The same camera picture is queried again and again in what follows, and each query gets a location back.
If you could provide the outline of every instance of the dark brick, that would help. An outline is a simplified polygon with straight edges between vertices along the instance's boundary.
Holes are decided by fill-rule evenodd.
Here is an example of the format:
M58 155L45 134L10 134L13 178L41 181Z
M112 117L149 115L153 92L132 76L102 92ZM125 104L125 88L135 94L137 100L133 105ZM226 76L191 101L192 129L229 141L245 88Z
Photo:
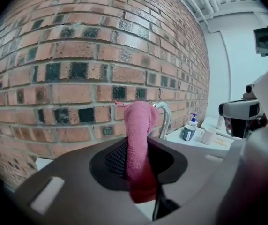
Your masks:
M170 38L168 37L168 35L167 34L163 34L163 37L166 39L166 40L170 40Z
M132 61L132 53L126 49L121 49L120 51L120 61L121 62L131 62Z
M176 65L176 57L171 56L171 64Z
M49 63L46 65L45 80L54 81L59 79L61 63Z
M148 67L150 65L150 63L151 63L151 59L148 56L143 55L141 57L141 65Z
M27 164L28 164L28 166L29 166L30 169L34 169L35 170L35 167L31 163L27 163Z
M107 81L107 68L108 68L108 65L107 64L102 64L102 67L101 67L101 80L102 81Z
M167 53L165 51L161 50L160 58L163 59L164 61L167 61Z
M146 88L137 88L136 89L136 99L137 100L146 100L147 90Z
M167 77L161 76L161 86L167 87Z
M13 54L12 56L10 56L10 59L9 59L9 67L13 67L14 66L15 59L16 59L16 54Z
M55 110L55 119L59 124L69 123L68 108L58 108Z
M170 79L170 87L171 88L176 88L176 80L175 79Z
M84 108L78 110L80 122L94 122L95 114L93 108Z
M87 65L87 62L72 62L69 79L86 79Z
M37 82L38 66L34 67L32 82Z
M16 99L18 104L23 104L24 103L24 93L23 89L18 89L16 91Z
M155 73L150 73L149 74L149 82L151 84L155 84L155 82L156 82L156 74Z
M7 55L8 50L9 50L9 43L7 43L3 48L2 57Z
M126 21L124 21L124 20L121 20L121 21L119 22L119 29L122 29L122 30L125 30L125 31L130 32L130 31L131 31L131 28L132 28L131 23L126 22Z
M114 134L113 126L106 126L102 128L102 133L104 136L111 136Z
M39 29L43 21L44 21L43 19L36 20L33 23L33 26L32 26L31 30Z
M45 115L43 109L38 110L38 119L40 122L45 123Z
M61 31L60 38L72 38L74 36L74 29L64 28Z
M53 21L53 24L62 23L63 18L64 18L64 15L57 15L57 16L55 16L55 19Z
M37 53L37 47L30 48L28 51L27 61L34 60Z
M98 28L87 28L83 31L82 38L96 38L98 32Z
M25 21L25 19L26 19L26 16L25 16L25 17L22 17L22 18L20 19L20 21L18 22L17 26L18 26L18 27L21 26L21 25L23 24L23 22Z
M139 28L138 35L145 38L145 39L148 39L149 38L149 31L144 29L144 28Z
M123 100L126 98L126 88L120 86L113 86L113 99Z
M11 43L10 49L9 49L10 53L16 50L17 45L19 44L19 42L20 42L19 39L13 40L13 42Z

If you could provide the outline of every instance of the black mesh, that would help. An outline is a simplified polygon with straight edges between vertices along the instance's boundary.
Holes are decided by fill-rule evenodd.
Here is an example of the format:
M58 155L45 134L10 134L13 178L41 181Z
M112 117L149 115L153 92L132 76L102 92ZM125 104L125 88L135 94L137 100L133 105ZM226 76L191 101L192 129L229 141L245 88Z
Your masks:
M120 145L105 158L107 169L121 178L125 177L128 142Z

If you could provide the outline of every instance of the pink towel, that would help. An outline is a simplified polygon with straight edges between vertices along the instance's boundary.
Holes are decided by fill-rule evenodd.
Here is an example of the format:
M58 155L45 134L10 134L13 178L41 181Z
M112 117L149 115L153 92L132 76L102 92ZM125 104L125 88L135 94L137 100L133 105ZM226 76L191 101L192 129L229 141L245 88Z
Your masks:
M147 102L134 102L124 110L128 136L126 179L130 182L130 195L135 203L154 200L157 179L149 157L147 136L158 122L159 113Z

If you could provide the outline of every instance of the brick wall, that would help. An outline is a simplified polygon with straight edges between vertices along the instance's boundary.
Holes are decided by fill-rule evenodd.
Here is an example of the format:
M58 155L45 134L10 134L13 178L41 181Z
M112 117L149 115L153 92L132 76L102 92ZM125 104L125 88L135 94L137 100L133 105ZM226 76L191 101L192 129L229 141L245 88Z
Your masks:
M169 132L208 101L202 31L179 0L14 0L0 18L0 175L125 135L125 103L164 100ZM158 136L163 122L153 132Z

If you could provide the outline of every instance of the white cup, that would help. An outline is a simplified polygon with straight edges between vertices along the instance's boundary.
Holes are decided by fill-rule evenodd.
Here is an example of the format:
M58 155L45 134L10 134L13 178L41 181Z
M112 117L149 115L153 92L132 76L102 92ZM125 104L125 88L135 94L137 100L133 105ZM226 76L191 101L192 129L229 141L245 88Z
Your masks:
M206 128L205 131L201 133L202 143L207 144L207 145L211 144L214 140L215 134L216 134L216 129L212 127Z

